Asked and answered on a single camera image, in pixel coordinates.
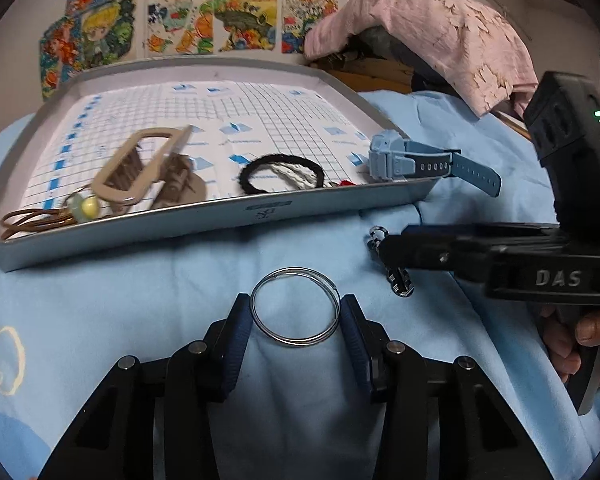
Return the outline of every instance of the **fingernail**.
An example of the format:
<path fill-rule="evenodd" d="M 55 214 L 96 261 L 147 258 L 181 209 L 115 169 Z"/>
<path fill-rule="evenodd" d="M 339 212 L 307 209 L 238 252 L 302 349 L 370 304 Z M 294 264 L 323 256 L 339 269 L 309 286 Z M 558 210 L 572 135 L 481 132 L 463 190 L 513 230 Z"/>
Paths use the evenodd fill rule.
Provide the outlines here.
<path fill-rule="evenodd" d="M 588 341 L 596 331 L 596 325 L 591 319 L 581 319 L 576 326 L 576 338 L 578 341 Z"/>

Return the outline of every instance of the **blue gripper pad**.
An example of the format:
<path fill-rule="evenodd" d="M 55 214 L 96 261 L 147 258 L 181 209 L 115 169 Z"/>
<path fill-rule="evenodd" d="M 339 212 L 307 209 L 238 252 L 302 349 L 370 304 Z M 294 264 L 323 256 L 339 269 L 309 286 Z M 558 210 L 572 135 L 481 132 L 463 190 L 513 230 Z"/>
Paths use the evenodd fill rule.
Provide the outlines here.
<path fill-rule="evenodd" d="M 358 300 L 353 294 L 347 294 L 340 300 L 340 328 L 353 366 L 356 382 L 360 390 L 371 398 L 373 390 L 370 375 L 371 358 L 366 351 L 365 341 L 358 327 L 356 312 L 361 312 Z"/>
<path fill-rule="evenodd" d="M 225 321 L 223 330 L 228 330 L 228 341 L 226 351 L 222 358 L 222 380 L 221 392 L 226 397 L 235 388 L 240 375 L 240 367 L 244 352 L 247 349 L 253 318 L 249 310 L 250 296 L 248 294 L 238 294 L 232 306 L 229 316 Z"/>

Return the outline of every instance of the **hand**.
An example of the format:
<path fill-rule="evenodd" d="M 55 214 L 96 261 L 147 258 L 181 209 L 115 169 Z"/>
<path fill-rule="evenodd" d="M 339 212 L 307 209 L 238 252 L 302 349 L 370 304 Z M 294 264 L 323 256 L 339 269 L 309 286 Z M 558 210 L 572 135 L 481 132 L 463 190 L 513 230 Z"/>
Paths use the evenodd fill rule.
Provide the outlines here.
<path fill-rule="evenodd" d="M 549 359 L 563 383 L 580 369 L 580 355 L 574 349 L 576 341 L 583 346 L 600 345 L 600 311 L 587 314 L 576 325 L 575 334 L 555 316 L 555 306 L 545 305 L 540 315 L 545 319 L 542 341 Z"/>

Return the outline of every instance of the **yellow bead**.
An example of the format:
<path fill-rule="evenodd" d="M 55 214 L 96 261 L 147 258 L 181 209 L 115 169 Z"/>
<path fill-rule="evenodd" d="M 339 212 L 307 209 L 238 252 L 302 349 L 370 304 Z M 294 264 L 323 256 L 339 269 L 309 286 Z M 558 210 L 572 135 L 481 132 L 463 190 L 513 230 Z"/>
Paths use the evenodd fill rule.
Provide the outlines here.
<path fill-rule="evenodd" d="M 80 209 L 82 209 L 82 212 L 87 218 L 91 220 L 96 219 L 98 216 L 100 216 L 100 202 L 98 202 L 98 197 L 90 196 L 85 198 L 82 201 Z"/>

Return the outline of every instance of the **blue bedsheet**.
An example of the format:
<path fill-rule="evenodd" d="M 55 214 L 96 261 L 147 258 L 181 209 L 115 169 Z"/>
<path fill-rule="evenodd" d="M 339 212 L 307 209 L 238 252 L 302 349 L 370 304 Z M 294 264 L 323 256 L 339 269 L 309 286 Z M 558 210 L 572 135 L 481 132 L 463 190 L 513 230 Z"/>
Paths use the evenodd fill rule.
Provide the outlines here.
<path fill-rule="evenodd" d="M 535 441 L 556 479 L 579 478 L 600 449 L 600 392 L 578 417 L 525 305 L 482 298 L 445 272 L 412 273 L 416 292 L 395 296 L 365 240 L 374 224 L 400 232 L 420 221 L 555 221 L 544 170 L 527 140 L 493 116 L 433 92 L 364 94 L 414 140 L 465 155 L 502 176 L 493 199 L 459 179 L 417 205 L 262 224 L 143 244 L 10 273 L 0 272 L 0 460 L 16 480 L 39 473 L 94 387 L 125 354 L 171 355 L 229 311 L 265 274 L 306 266 L 355 294 L 428 358 L 474 357 Z M 0 134 L 0 161 L 25 118 Z M 259 296 L 263 320 L 303 336 L 330 314 L 301 278 Z M 254 329 L 237 387 L 210 409 L 223 480 L 366 480 L 382 411 L 358 394 L 340 332 L 307 349 L 282 348 Z"/>

